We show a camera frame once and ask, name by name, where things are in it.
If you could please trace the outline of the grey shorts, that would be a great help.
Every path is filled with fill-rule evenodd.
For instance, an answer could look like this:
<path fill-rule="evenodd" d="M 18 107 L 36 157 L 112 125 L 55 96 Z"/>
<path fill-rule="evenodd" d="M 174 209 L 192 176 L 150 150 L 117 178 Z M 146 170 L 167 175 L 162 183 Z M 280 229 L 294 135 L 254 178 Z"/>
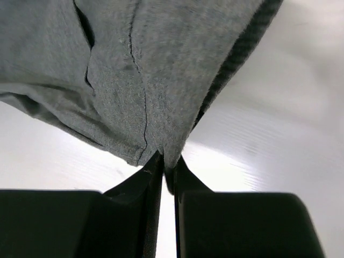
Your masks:
<path fill-rule="evenodd" d="M 1 101 L 168 189 L 192 129 L 281 1 L 1 1 Z"/>

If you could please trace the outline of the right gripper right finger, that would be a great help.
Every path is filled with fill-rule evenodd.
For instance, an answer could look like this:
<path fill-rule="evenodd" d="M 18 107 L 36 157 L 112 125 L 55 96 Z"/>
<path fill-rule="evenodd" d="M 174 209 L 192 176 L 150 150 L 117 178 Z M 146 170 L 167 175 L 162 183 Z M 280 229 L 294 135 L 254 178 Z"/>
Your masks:
<path fill-rule="evenodd" d="M 297 195 L 215 192 L 183 159 L 173 179 L 178 257 L 324 257 Z"/>

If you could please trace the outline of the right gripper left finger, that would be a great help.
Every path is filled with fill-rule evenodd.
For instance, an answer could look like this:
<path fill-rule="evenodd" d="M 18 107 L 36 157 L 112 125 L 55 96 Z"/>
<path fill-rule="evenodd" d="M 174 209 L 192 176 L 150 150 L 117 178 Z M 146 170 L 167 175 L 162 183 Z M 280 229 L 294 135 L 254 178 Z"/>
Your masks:
<path fill-rule="evenodd" d="M 163 157 L 116 187 L 2 190 L 1 257 L 154 257 Z"/>

